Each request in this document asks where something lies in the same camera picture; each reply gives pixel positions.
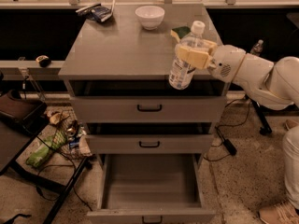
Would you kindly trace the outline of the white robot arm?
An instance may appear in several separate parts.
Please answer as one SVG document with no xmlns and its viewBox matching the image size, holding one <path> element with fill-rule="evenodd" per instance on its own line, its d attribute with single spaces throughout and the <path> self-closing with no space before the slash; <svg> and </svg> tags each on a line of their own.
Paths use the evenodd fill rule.
<svg viewBox="0 0 299 224">
<path fill-rule="evenodd" d="M 255 102 L 272 110 L 299 106 L 299 59 L 284 57 L 274 63 L 232 45 L 207 48 L 178 44 L 176 54 L 191 66 L 206 69 L 214 78 L 241 87 Z"/>
</svg>

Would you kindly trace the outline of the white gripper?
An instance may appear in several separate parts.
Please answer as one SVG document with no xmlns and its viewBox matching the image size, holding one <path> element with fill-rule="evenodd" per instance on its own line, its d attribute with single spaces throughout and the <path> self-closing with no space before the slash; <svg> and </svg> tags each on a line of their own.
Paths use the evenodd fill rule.
<svg viewBox="0 0 299 224">
<path fill-rule="evenodd" d="M 210 75 L 225 83 L 230 83 L 241 65 L 246 52 L 232 45 L 219 46 L 204 40 L 207 48 L 193 48 L 178 44 L 175 53 L 179 59 L 198 69 L 207 68 Z"/>
</svg>

